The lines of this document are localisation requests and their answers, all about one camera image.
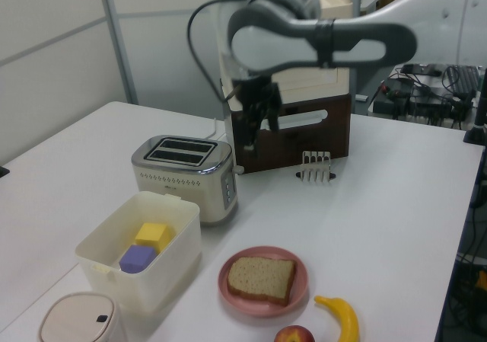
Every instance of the brown wooden box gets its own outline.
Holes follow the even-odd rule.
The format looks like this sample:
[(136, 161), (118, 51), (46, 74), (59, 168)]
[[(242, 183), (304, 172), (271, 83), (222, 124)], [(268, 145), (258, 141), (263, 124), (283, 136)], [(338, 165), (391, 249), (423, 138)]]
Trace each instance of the brown wooden box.
[(319, 123), (281, 129), (277, 133), (261, 129), (257, 142), (257, 156), (235, 146), (235, 132), (232, 123), (242, 114), (225, 106), (225, 129), (228, 142), (234, 150), (234, 160), (245, 169), (245, 173), (264, 171), (299, 165), (303, 151), (328, 151), (332, 158), (349, 155), (350, 115), (352, 99), (350, 94), (316, 100), (283, 104), (279, 116), (326, 110), (328, 116)]

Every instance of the pink plate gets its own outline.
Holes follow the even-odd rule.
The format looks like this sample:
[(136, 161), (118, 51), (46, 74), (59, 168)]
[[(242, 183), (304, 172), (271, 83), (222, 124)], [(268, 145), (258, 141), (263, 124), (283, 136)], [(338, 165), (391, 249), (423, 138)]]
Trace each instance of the pink plate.
[[(230, 294), (227, 288), (228, 272), (230, 271), (231, 265), (240, 257), (267, 257), (275, 260), (295, 260), (296, 274), (291, 288), (291, 295), (289, 296), (289, 304), (287, 306), (281, 306), (272, 304), (271, 302), (247, 300)], [(255, 317), (273, 317), (291, 311), (306, 296), (307, 271), (303, 262), (295, 254), (285, 249), (270, 246), (248, 248), (234, 254), (225, 262), (218, 275), (218, 288), (223, 298), (244, 314)]]

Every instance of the yellow sponge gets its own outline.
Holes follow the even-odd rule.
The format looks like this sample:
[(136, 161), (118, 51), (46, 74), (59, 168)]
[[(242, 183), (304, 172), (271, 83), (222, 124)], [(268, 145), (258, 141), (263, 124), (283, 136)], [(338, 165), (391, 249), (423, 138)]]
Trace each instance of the yellow sponge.
[(160, 254), (173, 237), (174, 230), (170, 225), (145, 222), (135, 237), (135, 244), (153, 247)]

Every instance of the toast rack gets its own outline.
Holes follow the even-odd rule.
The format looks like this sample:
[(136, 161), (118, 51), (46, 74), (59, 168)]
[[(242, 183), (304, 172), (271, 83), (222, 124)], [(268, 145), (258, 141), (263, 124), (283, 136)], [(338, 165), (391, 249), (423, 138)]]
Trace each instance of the toast rack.
[(313, 178), (316, 182), (320, 179), (321, 182), (326, 178), (332, 180), (336, 176), (331, 172), (331, 154), (329, 152), (312, 152), (305, 150), (303, 152), (303, 160), (300, 166), (300, 171), (296, 174), (302, 181), (307, 178), (308, 182)]

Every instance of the toaster slot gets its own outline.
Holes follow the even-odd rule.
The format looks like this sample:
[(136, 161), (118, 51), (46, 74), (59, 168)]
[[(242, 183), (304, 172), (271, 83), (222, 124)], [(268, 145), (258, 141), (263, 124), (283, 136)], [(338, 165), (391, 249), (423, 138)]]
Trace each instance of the toaster slot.
[(186, 138), (163, 138), (146, 156), (149, 161), (164, 161), (175, 165), (199, 167), (217, 143)]
[(202, 155), (194, 155), (182, 152), (167, 152), (162, 150), (153, 151), (148, 158), (162, 159), (164, 161), (178, 161), (180, 163), (198, 164), (203, 160)]
[(161, 143), (161, 148), (187, 150), (190, 152), (207, 153), (215, 146), (212, 144), (202, 144), (199, 142), (187, 142), (182, 140), (166, 139)]

